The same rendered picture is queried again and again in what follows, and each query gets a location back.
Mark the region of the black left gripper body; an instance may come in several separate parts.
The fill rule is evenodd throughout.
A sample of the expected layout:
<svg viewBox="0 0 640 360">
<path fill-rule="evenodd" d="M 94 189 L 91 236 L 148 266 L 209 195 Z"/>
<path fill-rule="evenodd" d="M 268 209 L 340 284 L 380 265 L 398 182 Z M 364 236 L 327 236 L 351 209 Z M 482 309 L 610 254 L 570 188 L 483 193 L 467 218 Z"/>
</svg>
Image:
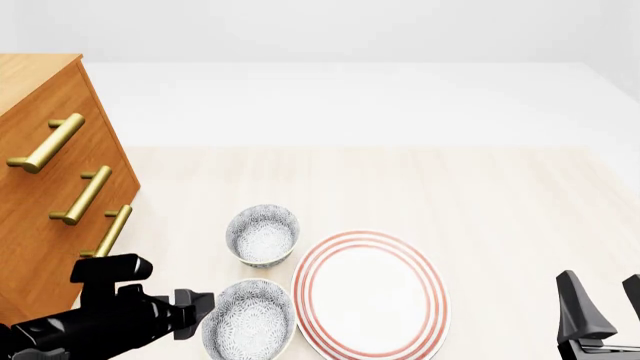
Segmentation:
<svg viewBox="0 0 640 360">
<path fill-rule="evenodd" d="M 155 319 L 159 329 L 172 333 L 175 340 L 187 340 L 195 335 L 198 326 L 215 308 L 214 293 L 196 293 L 188 289 L 174 290 L 174 304 L 168 296 L 156 296 Z"/>
</svg>

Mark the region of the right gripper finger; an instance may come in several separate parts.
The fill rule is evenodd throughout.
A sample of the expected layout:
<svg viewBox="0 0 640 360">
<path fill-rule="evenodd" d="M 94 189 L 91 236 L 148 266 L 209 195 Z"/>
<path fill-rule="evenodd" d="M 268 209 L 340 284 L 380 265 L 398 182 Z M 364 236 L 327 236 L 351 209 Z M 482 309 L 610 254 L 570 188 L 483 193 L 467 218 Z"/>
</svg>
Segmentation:
<svg viewBox="0 0 640 360">
<path fill-rule="evenodd" d="M 631 275 L 622 282 L 624 291 L 640 320 L 640 275 Z"/>
<path fill-rule="evenodd" d="M 556 285 L 560 309 L 559 344 L 580 339 L 602 341 L 618 333 L 591 301 L 575 272 L 561 272 L 556 277 Z"/>
</svg>

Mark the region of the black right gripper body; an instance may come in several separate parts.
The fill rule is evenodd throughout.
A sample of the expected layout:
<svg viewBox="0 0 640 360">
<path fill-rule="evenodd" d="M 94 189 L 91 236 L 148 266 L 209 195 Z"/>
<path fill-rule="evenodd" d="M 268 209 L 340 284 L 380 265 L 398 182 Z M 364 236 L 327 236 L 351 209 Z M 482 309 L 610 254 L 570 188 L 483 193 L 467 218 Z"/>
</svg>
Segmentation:
<svg viewBox="0 0 640 360">
<path fill-rule="evenodd" d="M 640 360 L 640 347 L 611 346 L 598 338 L 558 338 L 562 360 Z"/>
</svg>

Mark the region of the patterned grey bowl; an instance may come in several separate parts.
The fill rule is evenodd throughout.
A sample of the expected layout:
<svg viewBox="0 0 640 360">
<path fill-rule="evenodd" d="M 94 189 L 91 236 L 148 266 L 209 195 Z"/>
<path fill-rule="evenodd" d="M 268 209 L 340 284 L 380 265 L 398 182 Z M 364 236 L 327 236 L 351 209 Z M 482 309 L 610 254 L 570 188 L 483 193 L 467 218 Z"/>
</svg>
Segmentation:
<svg viewBox="0 0 640 360">
<path fill-rule="evenodd" d="M 202 342 L 211 360 L 275 360 L 296 326 L 296 309 L 284 288 L 249 278 L 216 297 L 216 307 L 201 323 Z"/>
<path fill-rule="evenodd" d="M 289 257 L 299 235 L 299 221 L 289 209 L 260 204 L 244 209 L 230 221 L 225 241 L 241 263 L 268 269 Z"/>
</svg>

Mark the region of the wooden drawer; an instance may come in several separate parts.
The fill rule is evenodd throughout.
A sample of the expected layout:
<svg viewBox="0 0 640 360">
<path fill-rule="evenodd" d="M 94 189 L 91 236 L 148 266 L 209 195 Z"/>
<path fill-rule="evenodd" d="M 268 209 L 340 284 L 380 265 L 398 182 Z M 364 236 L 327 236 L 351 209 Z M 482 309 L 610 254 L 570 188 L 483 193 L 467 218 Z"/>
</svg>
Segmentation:
<svg viewBox="0 0 640 360">
<path fill-rule="evenodd" d="M 66 283 L 79 251 L 97 245 L 108 227 L 103 212 L 129 203 L 139 188 L 101 116 L 82 115 L 84 125 L 36 174 L 6 161 L 28 157 L 53 134 L 47 119 L 0 121 L 0 284 L 5 287 Z M 82 173 L 102 167 L 111 174 L 76 224 L 49 218 L 50 212 L 69 212 L 92 182 Z"/>
<path fill-rule="evenodd" d="M 66 212 L 95 173 L 112 173 L 80 221 L 64 224 L 50 212 Z M 119 158 L 52 161 L 40 173 L 8 167 L 0 173 L 0 323 L 11 325 L 71 308 L 79 284 L 70 281 L 83 250 L 96 248 L 111 224 L 104 213 L 131 203 L 140 185 Z"/>
<path fill-rule="evenodd" d="M 8 158 L 27 157 L 55 131 L 49 120 L 72 113 L 84 116 L 84 125 L 39 173 L 7 166 Z M 68 209 L 86 185 L 80 174 L 109 164 L 111 152 L 111 136 L 85 77 L 78 65 L 68 65 L 0 116 L 0 209 Z"/>
</svg>

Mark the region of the white plate with red rings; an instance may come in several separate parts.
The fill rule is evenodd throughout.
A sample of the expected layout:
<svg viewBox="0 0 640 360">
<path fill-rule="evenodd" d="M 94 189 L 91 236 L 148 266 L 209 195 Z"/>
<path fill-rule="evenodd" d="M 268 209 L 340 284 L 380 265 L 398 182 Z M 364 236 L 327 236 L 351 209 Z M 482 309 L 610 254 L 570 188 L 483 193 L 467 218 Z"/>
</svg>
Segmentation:
<svg viewBox="0 0 640 360">
<path fill-rule="evenodd" d="M 435 360 L 450 328 L 451 301 L 433 263 L 373 230 L 312 245 L 291 293 L 298 329 L 325 360 Z"/>
</svg>

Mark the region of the wooden cabinet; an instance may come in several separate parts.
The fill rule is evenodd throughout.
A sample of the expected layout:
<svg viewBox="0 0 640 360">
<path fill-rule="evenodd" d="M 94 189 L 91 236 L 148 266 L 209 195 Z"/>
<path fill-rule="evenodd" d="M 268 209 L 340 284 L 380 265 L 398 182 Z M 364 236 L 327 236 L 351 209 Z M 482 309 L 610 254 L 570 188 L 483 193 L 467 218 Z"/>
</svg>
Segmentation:
<svg viewBox="0 0 640 360">
<path fill-rule="evenodd" d="M 30 92 L 42 86 L 55 74 L 73 64 L 78 65 L 79 71 L 85 77 L 106 127 L 111 131 L 115 142 L 127 159 L 126 153 L 81 62 L 81 56 L 78 54 L 0 54 L 0 116 L 26 98 Z M 139 184 L 128 159 L 127 163 L 132 176 L 135 177 Z"/>
</svg>

